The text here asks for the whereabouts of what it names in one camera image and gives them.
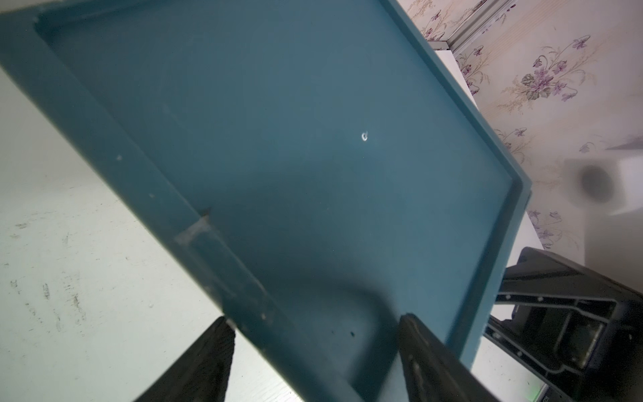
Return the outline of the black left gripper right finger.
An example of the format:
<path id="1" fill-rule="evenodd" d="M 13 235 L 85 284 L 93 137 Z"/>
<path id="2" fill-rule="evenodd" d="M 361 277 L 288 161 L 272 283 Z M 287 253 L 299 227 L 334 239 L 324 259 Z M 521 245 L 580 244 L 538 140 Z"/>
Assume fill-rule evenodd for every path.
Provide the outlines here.
<path id="1" fill-rule="evenodd" d="M 497 399 L 417 316 L 400 318 L 398 344 L 409 401 Z"/>

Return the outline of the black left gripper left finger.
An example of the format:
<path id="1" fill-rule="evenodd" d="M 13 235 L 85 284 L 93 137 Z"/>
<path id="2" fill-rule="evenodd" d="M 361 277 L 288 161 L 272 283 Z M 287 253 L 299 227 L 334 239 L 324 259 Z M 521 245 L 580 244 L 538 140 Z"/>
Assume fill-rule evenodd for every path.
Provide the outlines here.
<path id="1" fill-rule="evenodd" d="M 235 331 L 225 317 L 218 318 L 139 401 L 225 400 L 235 346 Z"/>

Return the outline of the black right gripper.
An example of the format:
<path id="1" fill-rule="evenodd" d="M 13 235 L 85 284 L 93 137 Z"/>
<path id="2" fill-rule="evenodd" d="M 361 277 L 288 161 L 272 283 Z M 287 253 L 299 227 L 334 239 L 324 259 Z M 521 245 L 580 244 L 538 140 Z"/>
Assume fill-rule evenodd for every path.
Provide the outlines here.
<path id="1" fill-rule="evenodd" d="M 550 251 L 506 269 L 485 337 L 567 401 L 642 399 L 641 293 Z"/>

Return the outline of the teal drawer cabinet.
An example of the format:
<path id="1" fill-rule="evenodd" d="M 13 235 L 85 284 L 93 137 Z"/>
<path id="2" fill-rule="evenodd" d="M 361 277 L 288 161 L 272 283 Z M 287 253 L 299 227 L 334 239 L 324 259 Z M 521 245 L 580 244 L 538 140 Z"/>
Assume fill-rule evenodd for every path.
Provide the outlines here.
<path id="1" fill-rule="evenodd" d="M 530 182 L 395 1 L 64 1 L 1 65 L 307 401 L 470 367 Z"/>

